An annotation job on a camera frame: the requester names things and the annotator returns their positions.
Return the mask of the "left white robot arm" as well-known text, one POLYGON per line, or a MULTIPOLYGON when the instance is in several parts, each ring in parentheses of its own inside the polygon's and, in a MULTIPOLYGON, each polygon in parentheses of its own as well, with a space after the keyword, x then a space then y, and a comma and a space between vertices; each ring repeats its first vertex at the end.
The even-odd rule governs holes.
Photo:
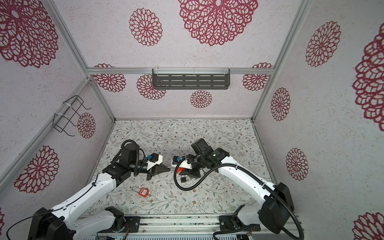
POLYGON ((86 187, 52 209, 41 208, 32 217, 29 240, 82 240, 100 231, 120 233, 128 230, 122 211, 107 207, 95 216, 80 220, 86 209, 111 192, 126 179, 146 174, 147 180, 167 173, 163 156, 153 153, 140 158, 142 149, 132 141, 124 141, 111 163, 86 187))

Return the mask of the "red padlock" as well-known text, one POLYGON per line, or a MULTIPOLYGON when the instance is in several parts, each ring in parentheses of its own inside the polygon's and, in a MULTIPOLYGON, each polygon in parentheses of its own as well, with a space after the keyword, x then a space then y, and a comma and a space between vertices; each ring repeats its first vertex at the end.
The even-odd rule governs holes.
POLYGON ((139 196, 141 196, 143 198, 146 198, 149 195, 149 192, 150 192, 146 188, 137 187, 137 186, 132 187, 131 190, 134 191, 135 193, 137 193, 139 196))
POLYGON ((180 174, 183 170, 184 170, 184 168, 179 167, 179 168, 177 169, 177 174, 180 174))

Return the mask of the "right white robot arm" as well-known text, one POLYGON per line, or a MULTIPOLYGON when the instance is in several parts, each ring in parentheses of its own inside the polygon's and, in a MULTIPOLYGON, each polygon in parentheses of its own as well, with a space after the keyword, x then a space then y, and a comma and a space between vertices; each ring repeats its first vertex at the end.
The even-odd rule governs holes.
POLYGON ((222 148, 213 149, 204 139, 192 145, 194 155, 173 157, 174 182, 183 191, 197 188, 211 173, 219 173, 243 188, 255 202, 250 206, 241 205, 230 216, 220 216, 220 234, 234 234, 242 231, 259 231, 261 227, 274 234, 286 233, 291 238, 285 224, 293 219, 299 232, 303 229, 294 215, 294 204, 289 188, 283 184, 269 182, 251 173, 222 148))

